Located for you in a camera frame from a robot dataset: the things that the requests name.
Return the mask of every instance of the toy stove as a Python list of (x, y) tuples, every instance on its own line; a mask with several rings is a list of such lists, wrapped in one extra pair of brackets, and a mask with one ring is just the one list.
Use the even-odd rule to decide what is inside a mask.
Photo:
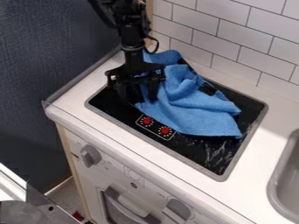
[(224, 181), (233, 170), (261, 118), (265, 115), (266, 105), (232, 89), (222, 87), (212, 81), (209, 82), (242, 110), (240, 115), (234, 117), (244, 135), (241, 139), (229, 136), (207, 137), (178, 133), (146, 116), (132, 105), (124, 104), (117, 93), (108, 88), (94, 95), (87, 102), (87, 107), (113, 123), (118, 125), (122, 123), (121, 126), (124, 129), (200, 172), (218, 181)]

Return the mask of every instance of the microfiber cloth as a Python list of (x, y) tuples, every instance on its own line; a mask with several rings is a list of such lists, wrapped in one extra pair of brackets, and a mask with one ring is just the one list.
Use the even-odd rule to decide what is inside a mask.
[(143, 54), (149, 63), (165, 64), (166, 81), (159, 84), (157, 100), (151, 102), (149, 86), (141, 85), (144, 102), (136, 107), (145, 115), (187, 135), (203, 137), (236, 137), (242, 134), (233, 116), (241, 111), (222, 92), (208, 95), (199, 90), (209, 82), (192, 71), (188, 65), (179, 65), (179, 52), (169, 50)]

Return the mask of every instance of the white tile wall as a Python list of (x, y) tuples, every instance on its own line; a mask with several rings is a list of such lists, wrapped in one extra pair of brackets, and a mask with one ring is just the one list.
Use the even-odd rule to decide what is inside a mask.
[(299, 66), (296, 67), (296, 70), (294, 71), (291, 81), (299, 85)]
[(288, 0), (283, 11), (283, 15), (291, 18), (299, 19), (299, 1)]
[(177, 49), (184, 57), (189, 60), (193, 60), (209, 67), (211, 65), (212, 54), (204, 50), (198, 49), (195, 46), (187, 45), (178, 40), (172, 39), (170, 47), (172, 49)]
[(163, 48), (299, 101), (299, 0), (154, 0), (154, 14)]
[(246, 23), (249, 9), (249, 6), (230, 0), (198, 0), (197, 8), (198, 11), (241, 25)]
[(286, 61), (276, 59), (264, 53), (256, 52), (242, 47), (239, 56), (239, 63), (258, 70), (275, 75), (284, 80), (289, 80), (295, 66)]
[(201, 31), (194, 31), (192, 44), (231, 60), (237, 59), (240, 49), (239, 45), (221, 38), (216, 38)]
[(299, 21), (264, 10), (252, 9), (248, 26), (299, 43)]
[(173, 21), (213, 35), (216, 35), (219, 23), (218, 18), (208, 16), (198, 11), (189, 10), (178, 5), (174, 5), (173, 8)]
[(261, 75), (260, 71), (217, 55), (214, 55), (213, 57), (212, 68), (253, 85), (257, 84)]
[(170, 20), (153, 16), (153, 30), (160, 32), (175, 39), (182, 40), (186, 43), (191, 43), (192, 29)]
[(236, 2), (248, 4), (266, 11), (281, 13), (285, 0), (235, 0)]
[(224, 20), (220, 22), (218, 36), (263, 53), (268, 52), (272, 41), (270, 35)]
[(180, 5), (183, 5), (185, 7), (195, 9), (197, 0), (168, 0), (168, 1), (172, 2), (174, 4), (180, 4)]
[(161, 33), (158, 33), (156, 31), (153, 31), (151, 33), (151, 35), (155, 38), (159, 40), (160, 43), (160, 47), (162, 49), (168, 50), (170, 49), (170, 37), (167, 37)]
[(153, 11), (160, 17), (171, 19), (172, 3), (165, 2), (164, 0), (154, 0)]
[(282, 95), (292, 101), (299, 102), (299, 86), (277, 79), (266, 73), (261, 76), (259, 87)]
[(269, 54), (299, 65), (299, 45), (293, 42), (275, 38)]

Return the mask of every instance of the cable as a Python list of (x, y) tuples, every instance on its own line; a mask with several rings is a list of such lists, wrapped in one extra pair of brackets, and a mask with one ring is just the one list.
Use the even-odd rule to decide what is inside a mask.
[(159, 50), (159, 46), (160, 46), (159, 40), (157, 40), (156, 38), (151, 37), (150, 35), (148, 35), (148, 39), (151, 39), (151, 40), (155, 40), (155, 41), (156, 41), (156, 48), (155, 48), (154, 51), (150, 52), (150, 51), (148, 50), (148, 48), (146, 48), (146, 46), (145, 46), (145, 47), (144, 47), (144, 51), (145, 51), (146, 53), (149, 53), (149, 54), (154, 54), (154, 53), (156, 53), (156, 52)]

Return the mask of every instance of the gray knob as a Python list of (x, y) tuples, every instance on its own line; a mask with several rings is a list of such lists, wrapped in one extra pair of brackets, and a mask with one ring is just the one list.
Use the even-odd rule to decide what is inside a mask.
[(89, 144), (81, 150), (80, 154), (87, 168), (89, 168), (92, 165), (97, 165), (101, 161), (100, 152), (98, 152), (93, 146)]
[(171, 199), (167, 203), (163, 213), (179, 224), (185, 223), (191, 216), (190, 208), (177, 199)]

